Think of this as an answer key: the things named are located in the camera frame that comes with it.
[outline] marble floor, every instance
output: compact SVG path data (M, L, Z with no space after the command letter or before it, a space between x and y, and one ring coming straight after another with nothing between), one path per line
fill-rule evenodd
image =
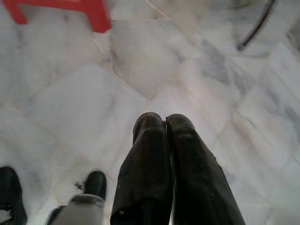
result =
M0 166L19 174L29 225L94 169L107 175L108 225L148 111L193 121L247 225L300 224L300 1L278 1L240 53L265 4L244 2L108 0L105 34L79 12L22 6L29 24L16 25L0 6Z

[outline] gray pant leg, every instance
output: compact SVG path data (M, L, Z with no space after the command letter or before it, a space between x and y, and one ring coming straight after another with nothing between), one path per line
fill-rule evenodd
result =
M96 195L76 195L51 225L102 225L104 201Z

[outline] red stool leg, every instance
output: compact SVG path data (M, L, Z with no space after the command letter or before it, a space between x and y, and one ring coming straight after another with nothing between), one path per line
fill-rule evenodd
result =
M105 0L85 0L85 13L94 32L104 33L111 27Z
M4 0L4 5L16 23L27 24L26 17L14 0Z

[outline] red stool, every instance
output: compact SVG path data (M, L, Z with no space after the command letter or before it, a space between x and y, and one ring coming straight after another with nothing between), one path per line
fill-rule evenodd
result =
M4 0L10 15L18 24L27 24L18 4L69 9L84 12L94 32L104 33L110 29L110 19L105 0Z

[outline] trouser leg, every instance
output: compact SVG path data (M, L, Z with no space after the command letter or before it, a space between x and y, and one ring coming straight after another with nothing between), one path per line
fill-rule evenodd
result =
M175 225L245 225L222 168L192 122L166 118L173 157Z
M65 207L53 211L48 225L102 225L104 200L96 195L76 195Z
M133 146L120 168L111 225L168 225L173 199L168 148L160 116L140 116Z

